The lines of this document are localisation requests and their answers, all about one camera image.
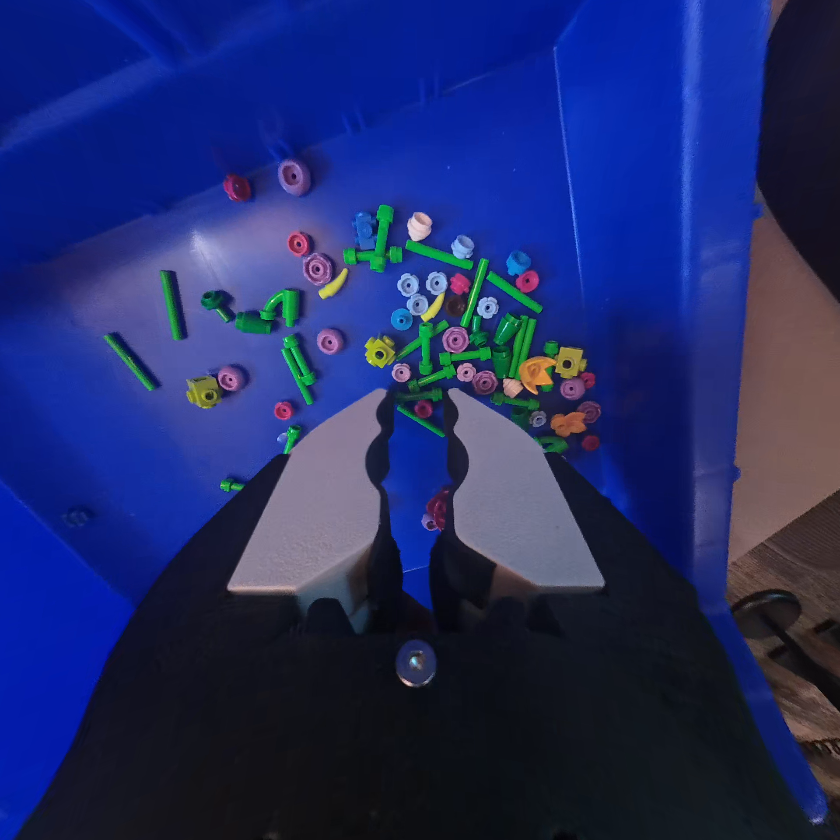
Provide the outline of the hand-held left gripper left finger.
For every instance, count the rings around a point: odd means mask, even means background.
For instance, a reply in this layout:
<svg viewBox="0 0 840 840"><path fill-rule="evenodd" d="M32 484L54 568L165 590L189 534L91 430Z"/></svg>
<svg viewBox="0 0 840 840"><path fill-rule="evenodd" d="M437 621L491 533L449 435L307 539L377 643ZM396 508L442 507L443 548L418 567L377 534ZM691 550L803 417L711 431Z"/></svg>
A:
<svg viewBox="0 0 840 840"><path fill-rule="evenodd" d="M228 593L289 596L302 614L332 599L358 632L399 605L403 566L382 485L393 409L377 388L292 449Z"/></svg>

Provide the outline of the pile of small lego pieces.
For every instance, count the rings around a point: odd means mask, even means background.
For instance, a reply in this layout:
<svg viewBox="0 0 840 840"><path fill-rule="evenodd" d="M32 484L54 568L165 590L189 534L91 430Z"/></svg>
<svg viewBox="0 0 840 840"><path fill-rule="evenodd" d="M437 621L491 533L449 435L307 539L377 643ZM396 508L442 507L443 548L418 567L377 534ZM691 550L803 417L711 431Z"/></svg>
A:
<svg viewBox="0 0 840 840"><path fill-rule="evenodd" d="M479 156L398 154L323 156L314 193L293 198L257 179L258 195L234 203L204 191L160 216L119 231L108 252L104 318L114 383L99 384L95 437L102 518L128 541L145 528L160 544L184 539L211 499L234 494L242 479L305 433L377 386L397 390L401 413L440 427L437 394L478 387L496 404L544 406L509 373L534 311L527 312L478 268L464 235L501 256L496 235L527 234L528 198L513 188L535 175L537 198L559 170L540 174L530 159L504 164Z"/></svg>

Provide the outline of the black wheeled chair base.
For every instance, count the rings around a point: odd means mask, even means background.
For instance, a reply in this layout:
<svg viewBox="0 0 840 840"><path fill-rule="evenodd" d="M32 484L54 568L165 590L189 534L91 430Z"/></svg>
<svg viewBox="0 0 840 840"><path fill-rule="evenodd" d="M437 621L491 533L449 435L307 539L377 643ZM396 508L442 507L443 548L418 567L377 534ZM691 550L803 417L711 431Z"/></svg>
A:
<svg viewBox="0 0 840 840"><path fill-rule="evenodd" d="M839 709L838 676L810 656L789 633L802 615L802 604L795 594L785 590L756 591L735 602L730 612L745 638L777 638L783 649L782 665Z"/></svg>

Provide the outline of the black office chair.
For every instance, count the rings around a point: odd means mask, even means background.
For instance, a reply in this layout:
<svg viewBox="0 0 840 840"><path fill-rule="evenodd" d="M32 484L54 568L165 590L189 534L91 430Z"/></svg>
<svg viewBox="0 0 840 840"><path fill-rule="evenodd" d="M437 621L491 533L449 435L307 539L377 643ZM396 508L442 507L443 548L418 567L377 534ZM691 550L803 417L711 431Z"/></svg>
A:
<svg viewBox="0 0 840 840"><path fill-rule="evenodd" d="M839 2L791 1L764 63L758 183L778 225L839 299Z"/></svg>

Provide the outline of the blue plastic bin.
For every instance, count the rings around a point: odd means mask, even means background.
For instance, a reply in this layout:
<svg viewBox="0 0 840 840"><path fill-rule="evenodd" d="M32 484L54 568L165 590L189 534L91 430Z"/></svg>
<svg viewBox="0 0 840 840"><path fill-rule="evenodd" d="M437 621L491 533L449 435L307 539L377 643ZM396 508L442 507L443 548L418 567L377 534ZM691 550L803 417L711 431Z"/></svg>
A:
<svg viewBox="0 0 840 840"><path fill-rule="evenodd" d="M312 428L390 381L396 280L317 303L355 212L416 210L540 274L582 347L569 453L723 613L770 2L2 2L2 836L45 790L132 608L276 452L303 290Z"/></svg>

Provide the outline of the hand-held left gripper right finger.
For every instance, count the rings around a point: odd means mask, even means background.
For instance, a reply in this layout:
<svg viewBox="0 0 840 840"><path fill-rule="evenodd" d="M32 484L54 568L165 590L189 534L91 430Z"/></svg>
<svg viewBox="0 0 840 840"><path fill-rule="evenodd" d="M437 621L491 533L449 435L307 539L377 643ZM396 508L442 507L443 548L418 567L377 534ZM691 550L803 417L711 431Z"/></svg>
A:
<svg viewBox="0 0 840 840"><path fill-rule="evenodd" d="M450 488L429 584L438 626L478 623L499 600L531 611L545 596L606 582L541 445L477 398L444 394Z"/></svg>

